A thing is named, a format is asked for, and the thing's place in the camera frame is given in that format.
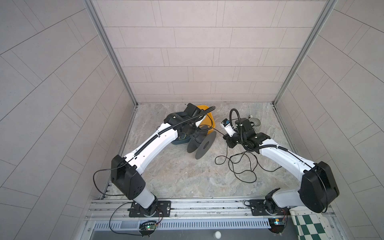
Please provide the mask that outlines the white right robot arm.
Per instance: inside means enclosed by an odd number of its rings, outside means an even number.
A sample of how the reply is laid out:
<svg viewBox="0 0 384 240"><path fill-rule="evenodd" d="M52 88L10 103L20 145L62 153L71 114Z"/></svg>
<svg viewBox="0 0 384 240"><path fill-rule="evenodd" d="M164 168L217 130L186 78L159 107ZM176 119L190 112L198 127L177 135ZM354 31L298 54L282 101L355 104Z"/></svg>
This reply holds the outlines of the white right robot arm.
<svg viewBox="0 0 384 240"><path fill-rule="evenodd" d="M226 131L224 140L229 148L241 145L247 153L265 156L294 175L300 187L291 190L276 188L265 197L265 209L270 215L276 215L287 207L304 206L315 213L325 213L329 204L340 194L331 167L321 161L307 160L279 145L270 136L256 133L253 124L247 118L237 116L221 122Z"/></svg>

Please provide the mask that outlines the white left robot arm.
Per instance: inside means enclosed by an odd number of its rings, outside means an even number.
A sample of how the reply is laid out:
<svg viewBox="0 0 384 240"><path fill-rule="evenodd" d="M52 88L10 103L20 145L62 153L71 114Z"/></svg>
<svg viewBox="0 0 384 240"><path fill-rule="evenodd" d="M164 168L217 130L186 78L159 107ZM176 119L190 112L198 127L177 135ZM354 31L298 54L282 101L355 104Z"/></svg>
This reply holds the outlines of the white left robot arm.
<svg viewBox="0 0 384 240"><path fill-rule="evenodd" d="M116 155L111 161L111 182L121 191L121 195L133 201L129 210L135 217L158 217L158 221L147 221L139 226L140 236L150 236L161 223L164 216L169 215L169 207L162 207L158 198L147 188L142 173L149 163L171 142L182 135L190 138L187 146L188 153L195 153L197 160L201 159L211 148L216 139L216 133L209 133L213 125L203 126L201 123L215 110L209 107L202 110L189 103L180 113L171 113L152 134L137 149L125 156Z"/></svg>

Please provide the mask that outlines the grey perforated cable spool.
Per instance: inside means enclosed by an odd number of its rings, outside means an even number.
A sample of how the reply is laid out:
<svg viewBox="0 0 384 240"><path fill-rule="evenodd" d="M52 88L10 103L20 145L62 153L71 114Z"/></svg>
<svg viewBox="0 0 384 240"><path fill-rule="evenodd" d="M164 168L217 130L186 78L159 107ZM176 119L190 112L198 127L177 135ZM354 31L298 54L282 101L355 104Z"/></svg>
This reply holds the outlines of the grey perforated cable spool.
<svg viewBox="0 0 384 240"><path fill-rule="evenodd" d="M199 146L193 146L190 142L188 143L188 146L187 146L187 152L188 153L195 152L196 153L195 158L197 160L202 158L209 151L209 149L213 145L213 143L216 139L216 136L217 136L216 132L212 132L208 135L208 128L207 127L203 127L202 129L200 127L198 127L198 131L199 132L207 131L207 137L204 139L204 141Z"/></svg>

